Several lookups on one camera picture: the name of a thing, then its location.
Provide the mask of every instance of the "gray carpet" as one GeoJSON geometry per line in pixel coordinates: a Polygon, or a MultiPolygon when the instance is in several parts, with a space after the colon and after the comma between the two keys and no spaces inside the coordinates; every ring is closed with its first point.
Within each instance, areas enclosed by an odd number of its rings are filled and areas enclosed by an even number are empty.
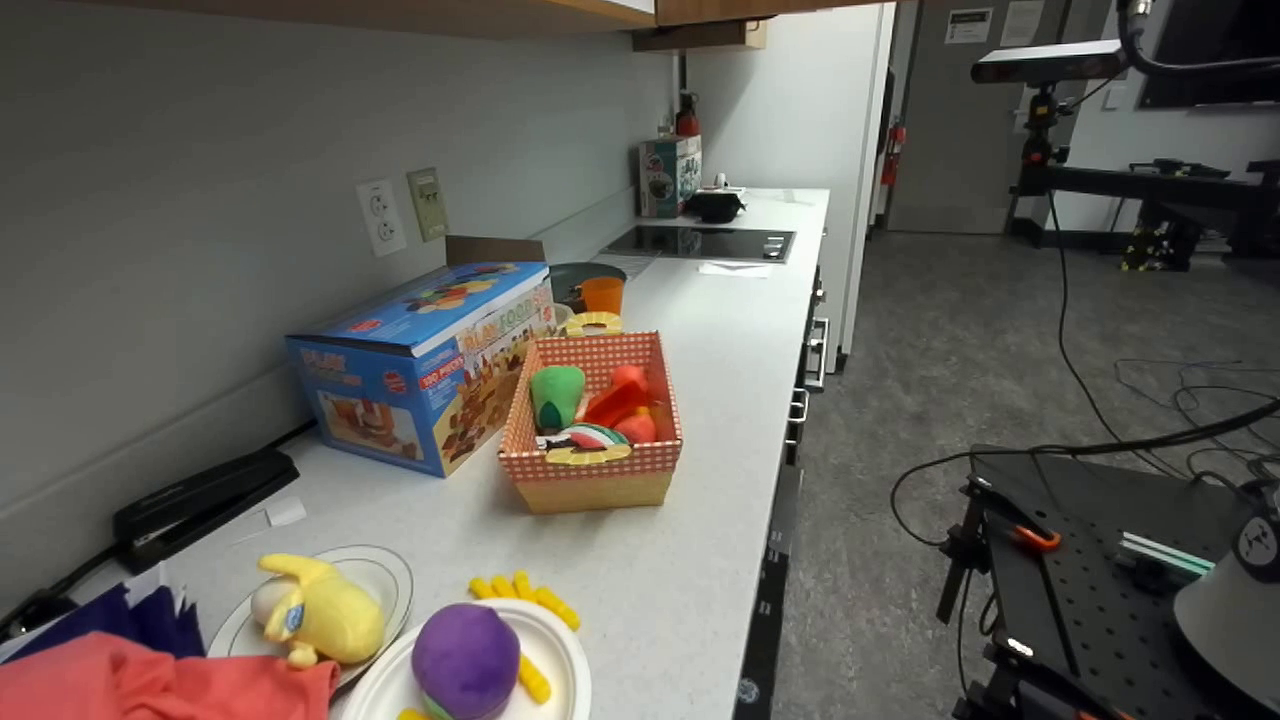
{"type": "MultiPolygon", "coordinates": [[[[1280,393],[1280,263],[1195,258],[1193,273],[1124,277],[1116,258],[1069,253],[1069,273],[1069,346],[1120,434],[1188,427],[1171,410],[1178,385],[1230,385],[1184,393],[1193,421],[1258,403],[1241,388],[1280,393]]],[[[804,445],[776,720],[951,714],[955,645],[930,618],[942,554],[891,523],[888,483],[972,445],[1107,438],[1058,364],[1055,306],[1051,247],[871,238],[855,351],[815,400],[804,445]]],[[[1280,445],[1275,421],[1227,445],[1263,450],[1272,434],[1280,445]]],[[[1244,463],[1208,445],[1160,457],[1174,472],[1193,457],[1244,478],[1244,463]]],[[[905,516],[942,537],[964,506],[961,478],[961,467],[922,475],[905,490],[905,516]]]]}

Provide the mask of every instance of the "white countertop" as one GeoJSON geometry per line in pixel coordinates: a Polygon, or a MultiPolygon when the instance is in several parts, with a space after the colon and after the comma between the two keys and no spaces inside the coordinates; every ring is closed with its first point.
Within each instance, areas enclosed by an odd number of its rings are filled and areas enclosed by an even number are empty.
{"type": "Polygon", "coordinates": [[[683,457],[664,506],[529,516],[497,438],[453,478],[295,438],[301,478],[266,504],[295,495],[301,523],[252,506],[163,565],[204,636],[258,582],[258,551],[383,542],[416,570],[409,630],[470,574],[525,567],[583,616],[591,714],[731,714],[826,214],[826,191],[739,197],[734,226],[794,226],[787,263],[607,255],[633,273],[628,328],[661,328],[669,351],[683,457]]]}

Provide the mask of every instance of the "red napkin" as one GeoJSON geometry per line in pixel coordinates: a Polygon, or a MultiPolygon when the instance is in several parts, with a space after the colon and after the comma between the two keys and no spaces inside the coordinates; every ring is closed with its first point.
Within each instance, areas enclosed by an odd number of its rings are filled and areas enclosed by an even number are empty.
{"type": "Polygon", "coordinates": [[[121,636],[80,636],[0,669],[9,720],[324,720],[335,663],[274,656],[174,660],[121,636]]]}

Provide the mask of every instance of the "stovetop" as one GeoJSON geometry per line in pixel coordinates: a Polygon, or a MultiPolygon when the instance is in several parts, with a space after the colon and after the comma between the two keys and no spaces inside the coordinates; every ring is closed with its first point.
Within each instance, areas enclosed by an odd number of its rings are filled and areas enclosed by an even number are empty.
{"type": "Polygon", "coordinates": [[[784,263],[794,231],[760,226],[633,226],[603,253],[611,255],[700,255],[784,263]]]}

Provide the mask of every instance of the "paper plate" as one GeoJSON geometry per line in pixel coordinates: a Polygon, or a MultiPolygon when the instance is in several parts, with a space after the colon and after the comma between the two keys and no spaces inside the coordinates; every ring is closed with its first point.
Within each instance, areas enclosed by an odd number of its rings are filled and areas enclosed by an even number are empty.
{"type": "MultiPolygon", "coordinates": [[[[340,567],[352,582],[360,582],[389,616],[389,630],[380,653],[402,630],[409,598],[411,598],[411,570],[389,546],[335,546],[321,551],[333,567],[340,567]]],[[[255,586],[237,602],[224,626],[212,636],[209,656],[285,656],[285,645],[262,639],[252,618],[255,586]]],[[[367,663],[345,669],[335,689],[352,685],[367,663]]]]}
{"type": "MultiPolygon", "coordinates": [[[[553,680],[553,701],[530,705],[515,685],[502,720],[587,720],[591,714],[591,669],[583,645],[543,607],[525,598],[485,598],[518,636],[518,653],[553,680]]],[[[397,720],[409,708],[425,712],[425,693],[411,680],[416,630],[402,630],[355,685],[345,720],[383,714],[397,720]]]]}

